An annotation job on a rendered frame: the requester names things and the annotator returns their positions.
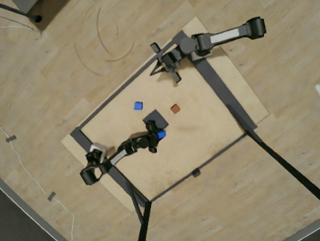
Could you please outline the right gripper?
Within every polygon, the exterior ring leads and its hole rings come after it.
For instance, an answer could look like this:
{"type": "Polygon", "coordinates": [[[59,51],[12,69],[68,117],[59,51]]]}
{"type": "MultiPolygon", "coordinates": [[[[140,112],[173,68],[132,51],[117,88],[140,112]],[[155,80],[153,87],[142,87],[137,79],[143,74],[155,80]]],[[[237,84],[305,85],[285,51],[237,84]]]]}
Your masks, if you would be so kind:
{"type": "MultiPolygon", "coordinates": [[[[177,72],[175,72],[175,70],[173,70],[173,68],[172,67],[167,67],[167,66],[165,66],[165,67],[163,67],[163,68],[161,68],[161,69],[159,69],[159,70],[157,70],[157,68],[161,65],[161,63],[163,62],[163,60],[161,59],[161,57],[163,56],[163,54],[161,53],[161,49],[160,49],[160,47],[159,47],[159,45],[157,44],[157,43],[152,43],[151,45],[151,48],[153,49],[153,51],[155,52],[155,53],[157,53],[158,55],[159,55],[159,58],[157,58],[157,64],[155,65],[155,67],[153,68],[153,70],[152,70],[152,72],[150,73],[150,76],[153,76],[153,75],[155,75],[155,74],[157,74],[157,73],[161,73],[161,72],[171,72],[172,73],[172,75],[173,75],[173,78],[174,78],[174,80],[176,81],[176,83],[178,83],[178,82],[180,82],[181,80],[182,80],[182,78],[181,78],[181,76],[177,73],[177,72]],[[162,55],[162,56],[161,56],[162,55]],[[157,71],[156,71],[157,70],[157,71]]],[[[182,53],[178,50],[178,48],[177,47],[175,47],[174,49],[172,49],[172,50],[174,50],[175,52],[174,52],[174,55],[176,56],[176,58],[179,56],[179,58],[182,60],[184,57],[183,57],[183,55],[182,55],[182,53]]],[[[179,60],[179,61],[181,61],[181,60],[179,60]]],[[[163,62],[164,63],[164,62],[163,62]]],[[[164,63],[165,64],[165,63],[164,63]]],[[[165,64],[166,65],[166,64],[165,64]]]]}

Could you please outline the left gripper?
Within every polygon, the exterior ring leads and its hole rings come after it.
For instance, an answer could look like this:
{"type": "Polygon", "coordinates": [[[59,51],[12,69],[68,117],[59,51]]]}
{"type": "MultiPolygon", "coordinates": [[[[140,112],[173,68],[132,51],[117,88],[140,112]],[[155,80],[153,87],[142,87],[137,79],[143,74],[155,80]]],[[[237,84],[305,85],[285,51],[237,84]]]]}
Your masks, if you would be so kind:
{"type": "MultiPolygon", "coordinates": [[[[162,132],[163,130],[158,130],[158,129],[154,129],[154,123],[151,122],[146,122],[146,129],[148,129],[148,133],[146,133],[146,135],[140,135],[140,137],[145,138],[146,136],[148,136],[149,134],[153,134],[153,133],[157,133],[157,132],[162,132]]],[[[158,139],[158,142],[160,142],[163,138],[158,139]]],[[[149,152],[151,153],[157,153],[157,148],[153,147],[153,146],[148,146],[149,148],[149,152]]]]}

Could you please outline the blue cylinder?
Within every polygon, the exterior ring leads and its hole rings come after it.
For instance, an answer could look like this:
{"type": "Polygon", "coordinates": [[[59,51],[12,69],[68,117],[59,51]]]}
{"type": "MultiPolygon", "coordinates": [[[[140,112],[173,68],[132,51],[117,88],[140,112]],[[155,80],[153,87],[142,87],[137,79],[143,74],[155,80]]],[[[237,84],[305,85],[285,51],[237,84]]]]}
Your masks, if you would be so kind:
{"type": "Polygon", "coordinates": [[[165,136],[166,136],[166,133],[165,133],[164,130],[163,130],[162,132],[157,132],[157,133],[156,133],[156,137],[157,137],[158,139],[164,138],[165,136]]]}

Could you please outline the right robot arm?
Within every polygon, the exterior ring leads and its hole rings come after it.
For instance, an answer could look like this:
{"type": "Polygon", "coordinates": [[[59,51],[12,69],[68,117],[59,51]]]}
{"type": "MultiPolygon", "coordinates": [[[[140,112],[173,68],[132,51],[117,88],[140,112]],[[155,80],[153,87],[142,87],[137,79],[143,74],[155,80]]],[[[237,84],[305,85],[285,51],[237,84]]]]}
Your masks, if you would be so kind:
{"type": "MultiPolygon", "coordinates": [[[[193,34],[191,36],[192,39],[190,37],[184,37],[177,48],[182,53],[184,58],[188,56],[192,52],[192,50],[194,50],[196,52],[196,55],[198,54],[199,57],[203,57],[211,53],[210,50],[218,44],[221,45],[230,41],[241,39],[243,37],[248,37],[251,40],[255,40],[257,38],[264,37],[265,33],[265,21],[264,19],[261,19],[260,16],[257,16],[249,19],[245,24],[239,27],[222,31],[217,34],[193,34]]],[[[178,60],[180,59],[179,56],[176,58],[174,52],[174,50],[171,50],[165,53],[166,55],[164,54],[161,59],[167,67],[170,67],[170,65],[172,65],[172,68],[175,70],[181,64],[178,62],[178,60]]]]}

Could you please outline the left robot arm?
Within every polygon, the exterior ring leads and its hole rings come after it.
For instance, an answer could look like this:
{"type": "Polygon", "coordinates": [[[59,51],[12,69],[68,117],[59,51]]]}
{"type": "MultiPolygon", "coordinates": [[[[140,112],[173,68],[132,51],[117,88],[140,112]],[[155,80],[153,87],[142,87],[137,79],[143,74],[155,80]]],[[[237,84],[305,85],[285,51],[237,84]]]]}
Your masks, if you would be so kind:
{"type": "Polygon", "coordinates": [[[150,136],[148,135],[145,138],[138,136],[136,138],[132,138],[131,140],[123,141],[122,144],[118,147],[117,152],[102,163],[100,163],[102,151],[94,148],[93,151],[95,151],[93,153],[88,152],[85,155],[87,159],[87,166],[86,168],[83,168],[81,170],[80,176],[87,186],[91,186],[94,183],[99,182],[102,176],[104,174],[107,174],[109,170],[114,165],[116,165],[124,156],[130,156],[134,153],[137,153],[137,147],[138,149],[145,149],[148,146],[155,147],[157,144],[158,138],[155,137],[155,134],[150,134],[150,136]],[[94,175],[95,168],[99,168],[99,170],[102,172],[99,178],[96,178],[96,175],[94,175]]]}

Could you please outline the blue cube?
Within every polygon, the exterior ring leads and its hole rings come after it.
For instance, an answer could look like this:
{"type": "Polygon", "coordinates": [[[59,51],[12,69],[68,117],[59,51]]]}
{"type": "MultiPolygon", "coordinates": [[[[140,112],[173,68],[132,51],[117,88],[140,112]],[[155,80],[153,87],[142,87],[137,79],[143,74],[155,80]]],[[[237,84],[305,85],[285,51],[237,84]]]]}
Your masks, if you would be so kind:
{"type": "Polygon", "coordinates": [[[142,102],[135,102],[134,110],[142,110],[142,108],[143,108],[142,102]],[[141,107],[141,104],[142,104],[142,107],[141,107]]]}

